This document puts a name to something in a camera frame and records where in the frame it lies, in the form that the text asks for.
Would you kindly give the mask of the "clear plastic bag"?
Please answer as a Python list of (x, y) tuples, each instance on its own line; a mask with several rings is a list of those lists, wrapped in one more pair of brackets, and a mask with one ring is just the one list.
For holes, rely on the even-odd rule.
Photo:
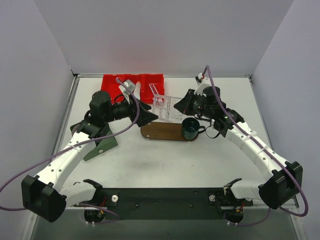
[(180, 97), (156, 94), (153, 98), (151, 111), (158, 116), (159, 121), (181, 123), (183, 114), (174, 108), (174, 105), (180, 100), (182, 100)]

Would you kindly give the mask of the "dark green enamel mug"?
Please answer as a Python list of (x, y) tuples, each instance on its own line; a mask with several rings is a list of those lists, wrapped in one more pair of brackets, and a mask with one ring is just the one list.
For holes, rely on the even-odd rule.
[(198, 135), (204, 133), (205, 130), (206, 127), (200, 125), (200, 122), (195, 118), (188, 117), (182, 121), (181, 134), (187, 141), (195, 140)]

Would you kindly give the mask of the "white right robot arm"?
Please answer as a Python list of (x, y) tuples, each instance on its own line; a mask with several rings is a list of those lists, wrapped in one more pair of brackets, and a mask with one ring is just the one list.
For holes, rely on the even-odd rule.
[(229, 189), (236, 199), (262, 200), (271, 209), (278, 209), (298, 194), (303, 168), (275, 153), (251, 130), (244, 118), (227, 108), (220, 100), (220, 89), (206, 87), (202, 94), (189, 89), (174, 108), (186, 116), (203, 116), (213, 129), (234, 143), (262, 173), (265, 182), (235, 180)]

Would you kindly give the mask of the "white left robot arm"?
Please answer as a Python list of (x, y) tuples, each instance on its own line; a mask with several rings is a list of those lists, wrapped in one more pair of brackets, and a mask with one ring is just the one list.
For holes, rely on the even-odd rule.
[(62, 154), (35, 176), (27, 175), (22, 180), (23, 206), (52, 223), (67, 207), (86, 201), (92, 206), (100, 204), (103, 187), (97, 182), (85, 179), (70, 187), (64, 187), (64, 183), (85, 155), (107, 138), (110, 122), (129, 118), (142, 127), (158, 119), (150, 110), (149, 105), (132, 96), (112, 103), (106, 91), (95, 92), (84, 119), (72, 126), (75, 132)]

